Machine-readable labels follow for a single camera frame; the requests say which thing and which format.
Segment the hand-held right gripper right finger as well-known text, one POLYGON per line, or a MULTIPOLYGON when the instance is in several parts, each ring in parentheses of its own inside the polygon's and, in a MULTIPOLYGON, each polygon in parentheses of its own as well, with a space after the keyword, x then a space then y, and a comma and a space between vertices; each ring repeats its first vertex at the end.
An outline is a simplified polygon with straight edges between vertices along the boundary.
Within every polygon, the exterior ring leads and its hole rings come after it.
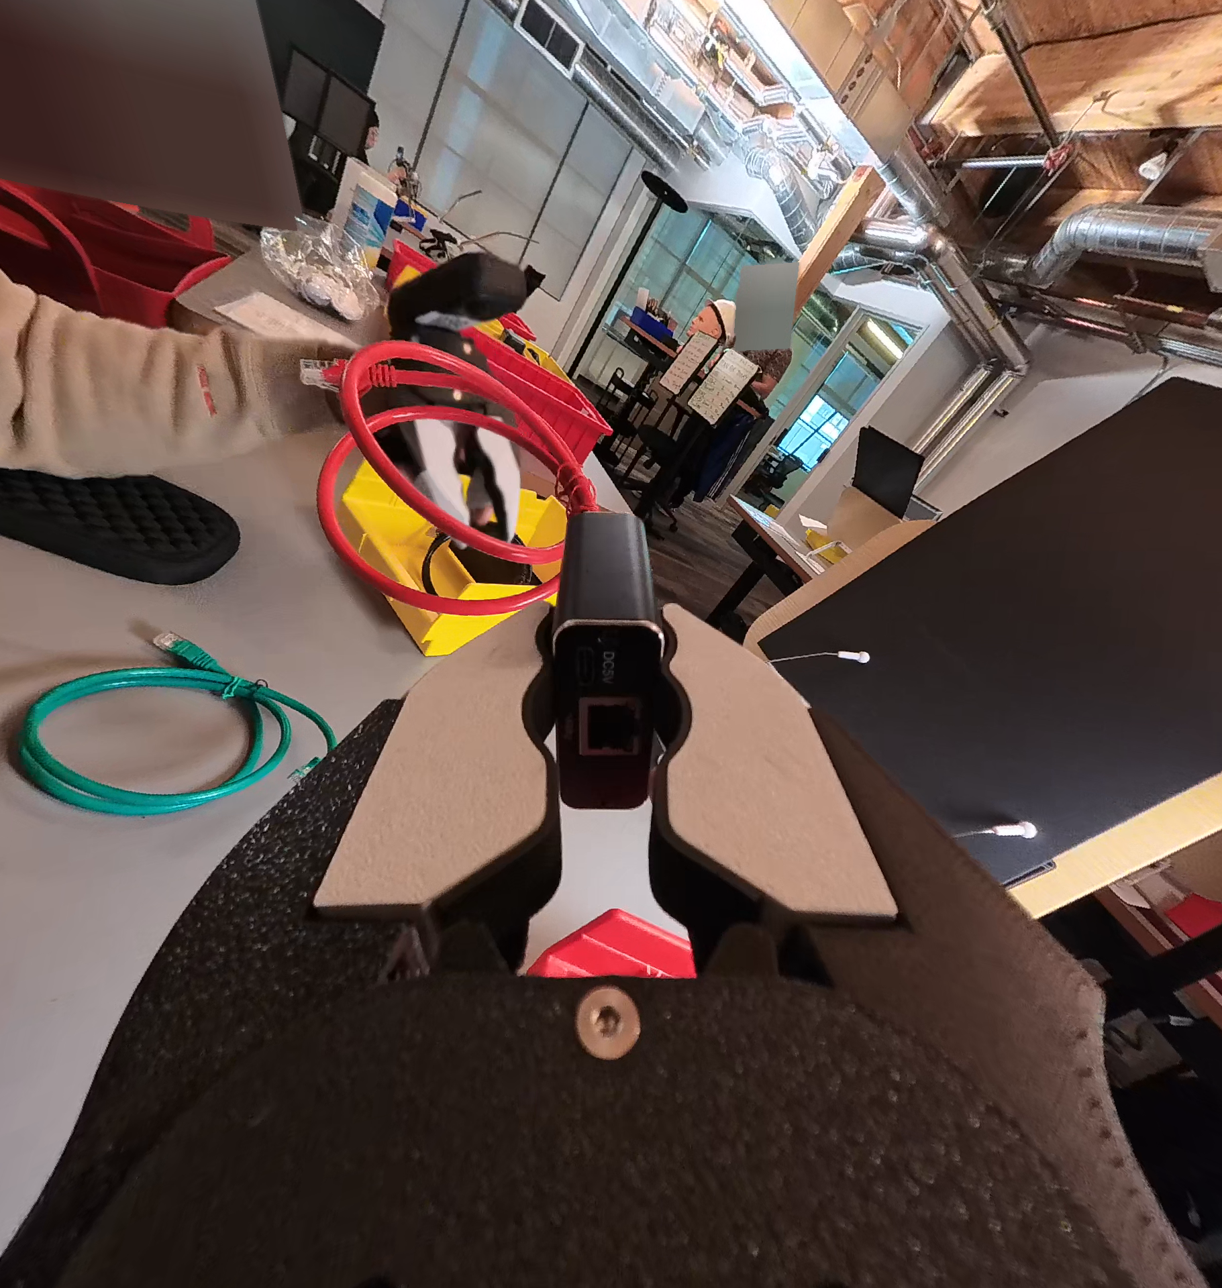
POLYGON ((809 704, 682 606, 663 618, 650 883, 686 928, 695 971, 744 926, 774 956, 807 930, 895 926, 897 900, 809 704))

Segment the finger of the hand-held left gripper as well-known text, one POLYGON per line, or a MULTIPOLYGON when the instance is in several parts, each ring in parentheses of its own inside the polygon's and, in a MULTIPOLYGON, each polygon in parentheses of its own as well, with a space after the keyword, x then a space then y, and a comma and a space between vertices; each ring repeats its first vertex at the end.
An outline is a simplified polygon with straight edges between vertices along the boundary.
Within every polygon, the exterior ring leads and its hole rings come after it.
POLYGON ((413 455, 416 459, 414 483, 418 491, 446 517, 471 526, 465 491, 457 466, 457 427, 448 421, 413 421, 413 455))
POLYGON ((487 429, 469 434, 471 524, 502 541, 517 537, 521 519, 521 464, 515 446, 487 429))

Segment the black ethernet splitter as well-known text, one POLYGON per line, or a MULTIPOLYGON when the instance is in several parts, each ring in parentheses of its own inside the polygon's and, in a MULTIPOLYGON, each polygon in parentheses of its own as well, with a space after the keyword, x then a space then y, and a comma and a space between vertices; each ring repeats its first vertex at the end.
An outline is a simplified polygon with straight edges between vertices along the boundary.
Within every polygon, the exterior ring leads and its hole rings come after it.
POLYGON ((665 662, 641 519, 588 511, 570 520, 551 642, 562 803, 641 808, 656 763, 665 662))

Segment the person's left forearm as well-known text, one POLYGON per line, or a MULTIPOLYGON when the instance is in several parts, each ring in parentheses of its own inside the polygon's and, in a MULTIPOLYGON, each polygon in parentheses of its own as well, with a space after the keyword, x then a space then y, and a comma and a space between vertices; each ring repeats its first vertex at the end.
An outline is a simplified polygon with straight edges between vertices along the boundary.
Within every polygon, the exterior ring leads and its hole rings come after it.
POLYGON ((0 270, 0 470, 113 479, 209 466, 343 423, 300 363, 349 345, 152 332, 0 270))

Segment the white wipes canister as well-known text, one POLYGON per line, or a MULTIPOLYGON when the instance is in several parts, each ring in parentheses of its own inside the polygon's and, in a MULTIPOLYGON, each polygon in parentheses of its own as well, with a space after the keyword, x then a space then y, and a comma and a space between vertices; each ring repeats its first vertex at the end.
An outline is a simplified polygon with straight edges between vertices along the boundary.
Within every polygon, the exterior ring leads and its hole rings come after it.
POLYGON ((399 191, 384 173, 347 160, 330 225, 358 244, 369 270, 379 266, 398 201, 399 191))

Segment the clear plastic bag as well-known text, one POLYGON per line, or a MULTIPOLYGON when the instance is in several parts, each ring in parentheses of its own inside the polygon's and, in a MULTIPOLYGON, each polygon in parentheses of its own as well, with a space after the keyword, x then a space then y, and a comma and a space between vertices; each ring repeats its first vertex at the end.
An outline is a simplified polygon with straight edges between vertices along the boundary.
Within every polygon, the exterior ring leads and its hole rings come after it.
POLYGON ((259 246, 272 276, 315 309, 358 324, 384 305, 366 249, 334 223, 304 214, 289 229, 265 227, 259 246))

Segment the yellow plastic bin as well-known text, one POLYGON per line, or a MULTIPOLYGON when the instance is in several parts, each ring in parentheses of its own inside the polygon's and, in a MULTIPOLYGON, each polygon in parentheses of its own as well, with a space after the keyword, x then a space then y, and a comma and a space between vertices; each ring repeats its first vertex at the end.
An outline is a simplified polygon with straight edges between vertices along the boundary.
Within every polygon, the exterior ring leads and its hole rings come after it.
MULTIPOLYGON (((456 545, 411 509, 358 451, 343 474, 347 485, 338 502, 343 537, 377 576, 405 590, 457 605, 484 605, 542 588, 560 575, 560 562, 508 562, 456 545)), ((457 653, 506 621, 506 616, 446 616, 392 595, 388 605, 429 659, 457 653)))

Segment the white paper sheet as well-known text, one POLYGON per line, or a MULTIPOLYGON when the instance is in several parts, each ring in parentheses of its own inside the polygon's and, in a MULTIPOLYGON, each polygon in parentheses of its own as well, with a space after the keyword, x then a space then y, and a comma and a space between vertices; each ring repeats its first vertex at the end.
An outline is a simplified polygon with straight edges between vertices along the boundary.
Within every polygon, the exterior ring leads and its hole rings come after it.
POLYGON ((263 339, 274 341, 317 341, 317 328, 306 315, 295 311, 291 305, 253 292, 246 298, 231 300, 214 307, 225 320, 252 332, 263 339))

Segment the red divided plastic bin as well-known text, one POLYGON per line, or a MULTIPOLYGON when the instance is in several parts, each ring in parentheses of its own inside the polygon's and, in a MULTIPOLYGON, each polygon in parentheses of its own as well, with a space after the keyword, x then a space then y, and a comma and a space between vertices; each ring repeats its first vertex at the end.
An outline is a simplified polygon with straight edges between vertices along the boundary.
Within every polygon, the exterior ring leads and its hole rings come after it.
POLYGON ((628 911, 605 911, 542 952, 527 975, 551 980, 693 980, 697 967, 689 939, 628 911))

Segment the black floor lamp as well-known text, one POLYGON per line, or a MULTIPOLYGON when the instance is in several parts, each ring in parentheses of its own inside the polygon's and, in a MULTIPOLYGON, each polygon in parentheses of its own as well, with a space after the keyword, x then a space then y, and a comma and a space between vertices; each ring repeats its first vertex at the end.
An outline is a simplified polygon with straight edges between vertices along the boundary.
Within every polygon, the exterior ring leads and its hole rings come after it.
POLYGON ((572 380, 577 378, 577 375, 581 371, 581 363, 585 362, 587 352, 596 339, 596 333, 602 332, 602 326, 605 322, 605 315, 613 307, 613 304, 617 302, 617 298, 620 294, 620 287, 628 279, 641 249, 648 242, 648 236, 652 234, 654 225, 656 225, 661 210, 669 208, 676 214, 688 214, 689 212, 689 204, 663 176, 660 176, 652 171, 645 171, 641 176, 641 182, 643 182, 645 190, 654 197, 652 210, 646 214, 643 227, 639 229, 639 234, 635 236, 635 242, 624 253, 622 262, 620 262, 620 270, 613 277, 611 285, 605 289, 603 298, 600 300, 600 305, 594 311, 587 337, 583 339, 581 347, 577 348, 573 360, 568 365, 568 375, 572 380))

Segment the wooden office desk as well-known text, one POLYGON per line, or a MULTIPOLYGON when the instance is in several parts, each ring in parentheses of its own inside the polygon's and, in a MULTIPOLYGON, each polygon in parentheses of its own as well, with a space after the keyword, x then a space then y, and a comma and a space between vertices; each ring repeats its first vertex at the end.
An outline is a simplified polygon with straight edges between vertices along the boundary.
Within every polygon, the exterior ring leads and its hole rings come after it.
POLYGON ((723 631, 734 625, 742 605, 762 582, 787 599, 826 573, 813 552, 764 511, 749 507, 738 496, 727 500, 727 509, 738 517, 734 543, 746 554, 748 567, 706 618, 710 627, 723 631))

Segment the cardboard box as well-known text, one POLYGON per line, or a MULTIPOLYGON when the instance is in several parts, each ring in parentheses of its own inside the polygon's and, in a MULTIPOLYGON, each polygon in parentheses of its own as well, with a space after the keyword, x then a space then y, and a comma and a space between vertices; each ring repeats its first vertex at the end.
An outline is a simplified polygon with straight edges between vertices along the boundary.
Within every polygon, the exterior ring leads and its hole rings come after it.
POLYGON ((865 492, 847 487, 826 524, 826 539, 828 545, 835 545, 847 554, 858 554, 867 543, 893 528, 901 534, 918 535, 938 524, 940 519, 942 513, 935 511, 933 517, 920 515, 916 520, 901 520, 865 492))

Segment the black board with plywood edge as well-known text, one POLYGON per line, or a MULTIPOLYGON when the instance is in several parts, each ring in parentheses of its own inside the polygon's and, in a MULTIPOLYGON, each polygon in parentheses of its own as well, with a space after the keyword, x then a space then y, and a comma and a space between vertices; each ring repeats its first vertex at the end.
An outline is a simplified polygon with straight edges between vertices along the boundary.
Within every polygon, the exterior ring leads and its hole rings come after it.
POLYGON ((1170 378, 759 651, 1043 915, 1222 833, 1222 388, 1170 378))

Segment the black laptop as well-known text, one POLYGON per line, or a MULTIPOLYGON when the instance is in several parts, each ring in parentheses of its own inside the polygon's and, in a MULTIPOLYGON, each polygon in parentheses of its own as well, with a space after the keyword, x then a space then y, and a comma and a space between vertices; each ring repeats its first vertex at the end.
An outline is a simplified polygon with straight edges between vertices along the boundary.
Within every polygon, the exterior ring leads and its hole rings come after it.
POLYGON ((923 470, 925 455, 875 427, 864 427, 850 487, 893 519, 905 520, 923 470))

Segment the silver ventilation duct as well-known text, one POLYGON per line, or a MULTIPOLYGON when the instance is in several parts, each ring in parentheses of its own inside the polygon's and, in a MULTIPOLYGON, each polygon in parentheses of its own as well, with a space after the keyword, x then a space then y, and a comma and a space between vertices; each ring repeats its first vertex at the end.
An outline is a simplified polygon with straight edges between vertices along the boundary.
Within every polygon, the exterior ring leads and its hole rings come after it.
POLYGON ((873 272, 884 266, 912 270, 974 350, 981 367, 1024 376, 1032 358, 987 285, 1047 294, 1086 257, 1122 261, 1131 268, 1167 266, 1206 272, 1222 294, 1222 216, 1142 203, 1090 204, 1058 225, 1032 255, 1000 242, 961 249, 935 219, 869 219, 837 257, 832 272, 873 272))

